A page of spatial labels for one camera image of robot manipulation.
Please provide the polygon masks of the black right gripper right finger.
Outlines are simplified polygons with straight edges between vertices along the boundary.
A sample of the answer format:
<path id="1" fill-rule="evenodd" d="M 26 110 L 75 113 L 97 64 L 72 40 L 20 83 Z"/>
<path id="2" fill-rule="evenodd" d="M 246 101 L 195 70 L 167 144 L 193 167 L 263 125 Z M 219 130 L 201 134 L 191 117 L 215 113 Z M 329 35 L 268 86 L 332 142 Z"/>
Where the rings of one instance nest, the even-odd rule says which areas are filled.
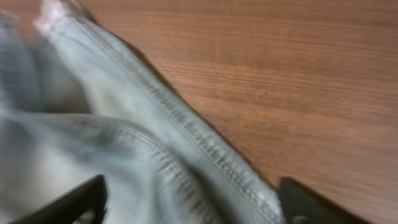
<path id="1" fill-rule="evenodd" d="M 290 177 L 280 179 L 278 198 L 288 224 L 370 224 Z"/>

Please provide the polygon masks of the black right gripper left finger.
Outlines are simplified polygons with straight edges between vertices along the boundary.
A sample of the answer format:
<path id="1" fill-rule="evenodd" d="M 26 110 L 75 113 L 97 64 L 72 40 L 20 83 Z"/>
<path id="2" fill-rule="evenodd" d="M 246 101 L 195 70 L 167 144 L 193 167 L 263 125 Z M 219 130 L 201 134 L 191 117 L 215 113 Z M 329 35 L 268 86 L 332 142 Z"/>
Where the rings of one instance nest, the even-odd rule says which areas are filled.
<path id="1" fill-rule="evenodd" d="M 108 191 L 103 175 L 96 175 L 38 211 L 11 224 L 102 224 Z"/>

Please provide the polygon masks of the light blue denim shorts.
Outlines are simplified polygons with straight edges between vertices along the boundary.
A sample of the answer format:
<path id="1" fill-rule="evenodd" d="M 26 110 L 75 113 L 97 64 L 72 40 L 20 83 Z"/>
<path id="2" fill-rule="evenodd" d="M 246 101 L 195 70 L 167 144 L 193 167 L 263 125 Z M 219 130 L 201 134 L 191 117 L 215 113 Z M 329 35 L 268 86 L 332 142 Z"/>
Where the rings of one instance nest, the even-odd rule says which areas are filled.
<path id="1" fill-rule="evenodd" d="M 1 12 L 1 222 L 97 175 L 106 223 L 283 223 L 276 193 L 75 1 Z"/>

